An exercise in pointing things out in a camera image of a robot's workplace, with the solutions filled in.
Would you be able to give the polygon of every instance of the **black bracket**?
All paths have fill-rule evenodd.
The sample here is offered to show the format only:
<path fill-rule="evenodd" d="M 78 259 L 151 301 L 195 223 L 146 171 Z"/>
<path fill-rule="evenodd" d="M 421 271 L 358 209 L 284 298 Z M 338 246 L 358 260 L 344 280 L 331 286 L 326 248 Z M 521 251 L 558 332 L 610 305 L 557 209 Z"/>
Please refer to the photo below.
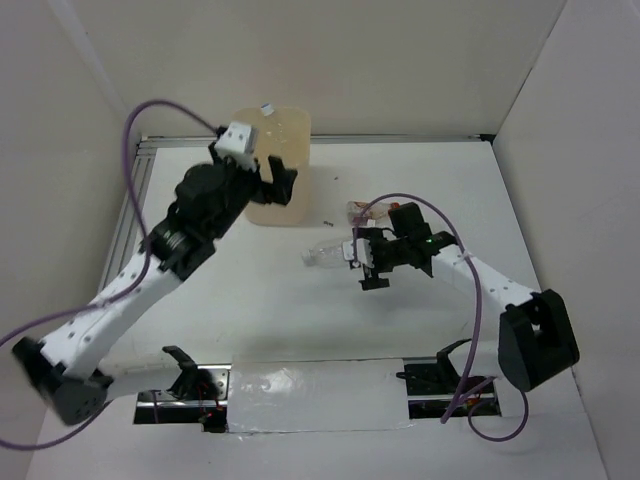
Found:
<path fill-rule="evenodd" d="M 553 290 L 532 294 L 500 315 L 498 362 L 512 385 L 528 392 L 580 360 L 567 309 Z"/>
<path fill-rule="evenodd" d="M 77 425 L 98 413 L 107 399 L 107 387 L 113 379 L 99 370 L 95 370 L 87 380 L 67 377 L 64 375 L 65 365 L 52 365 L 42 355 L 40 350 L 43 346 L 24 337 L 11 349 L 40 396 L 65 425 Z"/>
<path fill-rule="evenodd" d="M 184 350 L 175 345 L 162 347 L 162 351 L 171 355 L 182 373 L 171 385 L 168 392 L 178 399 L 184 399 L 193 395 L 193 391 L 199 384 L 211 385 L 213 379 L 208 370 L 198 368 L 198 364 L 187 355 Z"/>
<path fill-rule="evenodd" d="M 480 135 L 478 135 L 478 138 L 481 142 L 489 142 L 489 145 L 493 146 L 493 142 L 495 141 L 496 136 L 492 133 L 481 133 Z"/>
<path fill-rule="evenodd" d="M 449 360 L 449 354 L 453 352 L 456 348 L 461 345 L 464 345 L 467 342 L 470 342 L 470 339 L 458 340 L 457 342 L 453 342 L 451 345 L 444 347 L 436 354 L 436 360 L 438 363 L 438 372 L 440 374 L 440 378 L 443 383 L 453 386 L 455 388 L 460 381 L 460 375 L 456 372 L 456 369 L 453 368 L 453 364 L 451 360 Z"/>
<path fill-rule="evenodd" d="M 363 266 L 363 290 L 373 290 L 389 286 L 389 280 L 380 278 L 381 273 L 389 273 L 400 265 L 419 268 L 433 276 L 431 259 L 440 250 L 456 243 L 447 232 L 433 234 L 424 221 L 420 207 L 410 202 L 389 210 L 395 240 L 387 240 L 382 228 L 358 228 L 358 238 L 368 240 L 373 259 L 373 267 Z"/>

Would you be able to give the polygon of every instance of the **small object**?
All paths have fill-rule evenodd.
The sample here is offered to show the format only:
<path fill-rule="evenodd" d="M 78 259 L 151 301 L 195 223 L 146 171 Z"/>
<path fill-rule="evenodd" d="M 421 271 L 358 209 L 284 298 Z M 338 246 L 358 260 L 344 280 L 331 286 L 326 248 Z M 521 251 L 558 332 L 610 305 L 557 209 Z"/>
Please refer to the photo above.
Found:
<path fill-rule="evenodd" d="M 376 203 L 360 218 L 362 210 L 368 205 L 367 202 L 347 202 L 347 219 L 349 224 L 355 226 L 364 226 L 368 220 L 381 221 L 389 217 L 389 210 L 398 208 L 399 203 Z"/>
<path fill-rule="evenodd" d="M 273 108 L 273 105 L 271 105 L 270 103 L 265 103 L 260 107 L 260 111 L 265 117 L 268 117 L 269 115 L 272 115 L 273 112 L 275 112 L 275 109 Z"/>
<path fill-rule="evenodd" d="M 349 262 L 347 258 L 345 258 L 343 250 L 343 244 L 345 242 L 353 242 L 353 239 L 334 238 L 332 240 L 319 242 L 315 247 L 302 252 L 302 261 L 307 267 L 348 267 Z"/>
<path fill-rule="evenodd" d="M 255 172 L 258 168 L 253 156 L 258 131 L 242 122 L 231 122 L 229 128 L 216 141 L 215 151 L 220 158 L 231 157 L 245 170 Z"/>

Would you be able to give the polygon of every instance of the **translucent container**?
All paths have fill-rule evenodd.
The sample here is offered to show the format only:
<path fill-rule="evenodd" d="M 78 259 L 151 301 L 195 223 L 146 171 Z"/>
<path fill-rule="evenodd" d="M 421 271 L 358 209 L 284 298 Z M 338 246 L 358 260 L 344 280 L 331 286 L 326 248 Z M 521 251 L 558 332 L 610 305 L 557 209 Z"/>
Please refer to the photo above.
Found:
<path fill-rule="evenodd" d="M 311 178 L 309 153 L 311 149 L 311 117 L 300 108 L 245 108 L 233 115 L 233 120 L 248 123 L 258 129 L 255 157 L 260 162 L 260 175 L 270 182 L 269 155 L 282 159 L 284 166 L 298 170 L 289 205 L 258 205 L 250 202 L 244 214 L 256 225 L 297 225 L 309 209 Z"/>
<path fill-rule="evenodd" d="M 344 258 L 342 244 L 352 240 L 352 238 L 334 238 L 319 242 L 315 247 L 302 252 L 302 261 L 307 267 L 348 267 L 349 262 Z"/>

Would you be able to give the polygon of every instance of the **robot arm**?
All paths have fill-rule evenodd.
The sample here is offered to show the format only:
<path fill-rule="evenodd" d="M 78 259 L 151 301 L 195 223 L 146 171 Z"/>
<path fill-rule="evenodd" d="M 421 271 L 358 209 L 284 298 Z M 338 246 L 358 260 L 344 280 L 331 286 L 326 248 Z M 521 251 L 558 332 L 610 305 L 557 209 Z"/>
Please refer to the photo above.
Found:
<path fill-rule="evenodd" d="M 387 240 L 379 228 L 358 229 L 363 290 L 388 287 L 389 280 L 381 273 L 411 265 L 475 298 L 473 275 L 452 235 L 433 234 L 415 203 L 393 209 L 389 216 L 395 240 Z M 580 353 L 560 295 L 552 290 L 535 292 L 468 252 L 465 255 L 473 259 L 480 277 L 483 319 L 498 331 L 497 339 L 478 343 L 471 376 L 506 378 L 528 392 L 578 362 Z M 438 353 L 444 383 L 458 383 L 469 347 L 469 340 L 461 340 Z"/>
<path fill-rule="evenodd" d="M 198 382 L 209 380 L 203 378 L 207 371 L 199 370 L 175 346 L 164 347 L 164 355 L 135 367 L 107 371 L 100 361 L 151 306 L 215 253 L 214 240 L 224 236 L 249 201 L 289 203 L 297 172 L 269 157 L 273 182 L 263 182 L 253 157 L 256 136 L 251 126 L 237 122 L 219 130 L 218 140 L 209 147 L 212 163 L 186 172 L 167 217 L 149 234 L 150 267 L 133 292 L 108 303 L 139 276 L 146 255 L 142 251 L 93 300 L 95 309 L 39 341 L 24 337 L 14 346 L 13 354 L 31 384 L 65 424 L 86 420 L 119 396 L 162 389 L 180 398 Z"/>

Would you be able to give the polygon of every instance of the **white table surface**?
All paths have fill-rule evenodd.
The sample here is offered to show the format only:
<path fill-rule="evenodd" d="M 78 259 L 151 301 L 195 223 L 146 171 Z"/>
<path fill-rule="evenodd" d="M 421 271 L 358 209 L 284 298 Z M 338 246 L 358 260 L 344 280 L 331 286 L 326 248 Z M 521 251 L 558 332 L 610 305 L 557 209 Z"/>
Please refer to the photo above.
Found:
<path fill-rule="evenodd" d="M 150 225 L 163 218 L 186 169 L 207 160 L 203 148 L 158 150 L 144 208 Z M 319 240 L 348 235 L 348 200 L 388 192 L 429 199 L 450 215 L 476 255 L 538 287 L 487 143 L 312 145 L 311 164 L 312 207 L 303 225 L 265 228 L 241 218 L 216 255 L 151 309 L 107 361 L 166 344 L 209 363 L 433 355 L 468 331 L 469 300 L 409 267 L 390 276 L 391 288 L 365 293 L 357 272 L 310 270 L 299 259 L 302 249 Z M 435 216 L 425 217 L 434 230 L 443 228 Z M 522 408 L 508 385 L 499 385 L 498 393 L 511 418 L 478 419 L 491 434 L 515 428 Z M 547 382 L 530 399 L 525 432 L 494 445 L 476 438 L 462 419 L 445 426 L 423 420 L 391 431 L 283 435 L 134 426 L 135 399 L 127 397 L 79 437 L 37 452 L 28 478 L 606 478 L 571 373 Z M 62 432 L 48 412 L 41 441 Z"/>

